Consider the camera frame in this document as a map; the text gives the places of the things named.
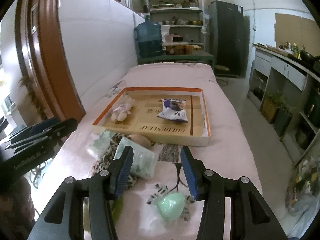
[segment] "brown door frame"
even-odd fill
[[[64,52],[58,0],[27,0],[25,7],[25,18],[21,21],[22,46],[24,35],[30,63],[24,58],[35,94],[48,118],[55,116],[63,121],[74,117],[79,122],[85,110]]]

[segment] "drawer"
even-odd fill
[[[256,56],[263,58],[266,61],[271,61],[272,55],[270,53],[264,52],[262,50],[256,49]]]
[[[304,87],[304,82],[306,81],[306,76],[304,76],[300,71],[296,70],[294,67],[288,65],[285,69],[284,76],[289,79],[293,84],[296,85],[301,91]]]
[[[271,69],[271,63],[256,56],[254,59],[254,69],[268,77]]]
[[[289,79],[297,88],[301,91],[303,90],[306,76],[304,76],[299,70],[296,70],[293,66],[277,57],[272,57],[271,66]]]

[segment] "potted plant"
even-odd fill
[[[267,119],[268,123],[274,123],[281,105],[282,95],[279,92],[272,95],[265,93],[261,114]]]
[[[278,136],[282,136],[284,134],[291,121],[293,112],[294,107],[290,107],[286,103],[283,103],[274,124],[274,128]]]

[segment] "purple and white snack package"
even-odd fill
[[[176,122],[188,122],[186,113],[186,101],[184,99],[162,99],[162,112],[159,118]]]

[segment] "blue gripper pad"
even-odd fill
[[[189,187],[189,191],[193,198],[195,200],[198,200],[199,197],[199,191],[198,191],[198,185],[197,185],[197,177],[196,174],[194,173],[192,169],[192,165],[190,162],[194,161],[195,159],[193,158],[190,150],[188,147],[184,146],[182,147],[180,151],[180,158],[181,158],[181,163],[183,167],[184,174],[187,179],[187,184]]]
[[[115,191],[116,199],[118,199],[124,192],[125,185],[127,184],[130,169],[133,162],[133,149],[130,146],[126,146],[124,148],[123,153],[126,151],[128,151],[128,154],[122,164],[122,167],[119,171],[119,174],[116,180],[116,191]]]

